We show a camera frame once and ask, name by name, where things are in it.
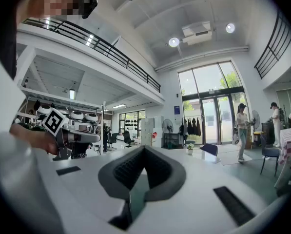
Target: hanging clothes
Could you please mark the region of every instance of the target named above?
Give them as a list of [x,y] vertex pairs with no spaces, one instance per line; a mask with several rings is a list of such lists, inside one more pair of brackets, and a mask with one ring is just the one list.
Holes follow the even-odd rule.
[[198,120],[198,118],[197,118],[196,127],[197,127],[197,134],[196,134],[196,135],[201,136],[202,133],[201,133],[201,130],[200,130],[200,125],[199,125],[199,120]]
[[188,135],[193,135],[193,127],[192,127],[192,123],[191,123],[191,119],[188,119]]
[[195,120],[195,118],[193,118],[192,123],[193,123],[193,134],[194,135],[197,135],[197,127],[196,127],[196,120]]

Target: white table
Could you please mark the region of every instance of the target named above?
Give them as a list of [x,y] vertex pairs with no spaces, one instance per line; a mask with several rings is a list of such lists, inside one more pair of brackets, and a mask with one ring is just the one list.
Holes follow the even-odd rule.
[[291,128],[281,130],[280,132],[281,135],[281,154],[278,159],[279,164],[284,164],[282,172],[280,176],[277,179],[277,182],[275,183],[274,187],[277,187],[279,184],[279,181],[282,179],[284,171],[287,169],[287,163],[289,157],[291,157]]

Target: standing fan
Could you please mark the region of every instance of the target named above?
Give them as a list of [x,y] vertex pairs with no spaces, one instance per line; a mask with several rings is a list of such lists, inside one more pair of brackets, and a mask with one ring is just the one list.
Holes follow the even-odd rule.
[[253,119],[251,121],[251,126],[253,126],[253,132],[255,132],[255,129],[257,129],[260,125],[259,113],[256,110],[253,110],[252,117]]
[[174,130],[173,123],[171,122],[171,120],[165,119],[163,121],[162,128],[163,128],[163,133],[164,134],[168,134],[169,133],[169,143],[167,143],[167,148],[171,149],[171,133]]

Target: red checkered tablecloth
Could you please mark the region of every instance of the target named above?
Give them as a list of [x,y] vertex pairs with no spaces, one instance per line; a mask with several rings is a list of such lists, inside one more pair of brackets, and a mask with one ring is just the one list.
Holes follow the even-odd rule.
[[288,157],[291,157],[291,128],[281,130],[281,147],[278,163],[283,164]]

